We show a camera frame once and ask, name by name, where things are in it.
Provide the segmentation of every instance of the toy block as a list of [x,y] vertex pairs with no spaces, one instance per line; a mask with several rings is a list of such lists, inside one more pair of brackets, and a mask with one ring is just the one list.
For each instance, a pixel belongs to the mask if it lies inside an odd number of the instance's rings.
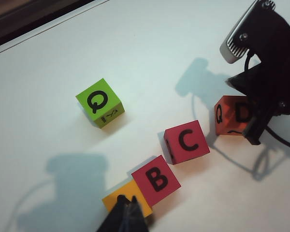
[[129,201],[132,201],[132,197],[135,196],[138,203],[140,204],[144,217],[147,217],[148,215],[151,215],[153,213],[151,207],[148,205],[147,201],[145,200],[135,180],[131,180],[130,182],[128,182],[121,188],[115,190],[110,195],[102,199],[108,212],[110,212],[112,208],[114,207],[114,205],[117,203],[118,195],[125,195]]
[[175,175],[160,155],[132,173],[149,206],[153,206],[180,188]]
[[172,164],[182,163],[210,152],[198,120],[166,129],[163,137]]
[[223,96],[215,105],[216,134],[242,135],[252,115],[246,96]]
[[120,99],[104,79],[85,89],[76,98],[100,128],[125,112]]

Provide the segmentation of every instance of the letter c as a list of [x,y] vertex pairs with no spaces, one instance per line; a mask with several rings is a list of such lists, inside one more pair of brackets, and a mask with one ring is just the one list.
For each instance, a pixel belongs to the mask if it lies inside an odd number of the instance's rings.
[[194,150],[196,150],[199,147],[198,144],[195,144],[193,146],[188,146],[188,145],[185,144],[184,136],[186,134],[192,134],[192,130],[187,129],[187,130],[184,130],[184,131],[180,132],[179,137],[178,137],[178,141],[179,141],[180,146],[186,151],[194,151]]

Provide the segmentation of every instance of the letter b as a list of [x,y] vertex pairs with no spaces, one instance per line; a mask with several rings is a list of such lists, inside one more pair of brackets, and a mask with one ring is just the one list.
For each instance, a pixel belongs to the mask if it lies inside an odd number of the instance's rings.
[[150,181],[151,185],[154,187],[156,192],[163,190],[168,185],[168,178],[166,176],[160,174],[160,169],[157,167],[153,167],[146,172],[146,176]]

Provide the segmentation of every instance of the white surface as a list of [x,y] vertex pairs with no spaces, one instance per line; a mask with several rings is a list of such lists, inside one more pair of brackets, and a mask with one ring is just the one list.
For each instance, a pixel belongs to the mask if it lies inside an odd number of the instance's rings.
[[[290,149],[214,131],[214,104],[238,94],[224,81],[244,66],[219,46],[250,4],[110,0],[0,47],[0,232],[95,231],[101,198],[163,153],[165,129],[195,119],[211,153],[171,166],[182,188],[153,207],[150,230],[290,232]],[[290,24],[290,0],[276,4]],[[126,112],[100,130],[75,95],[102,77]],[[290,116],[270,125],[290,140]],[[269,168],[253,177],[223,155]]]

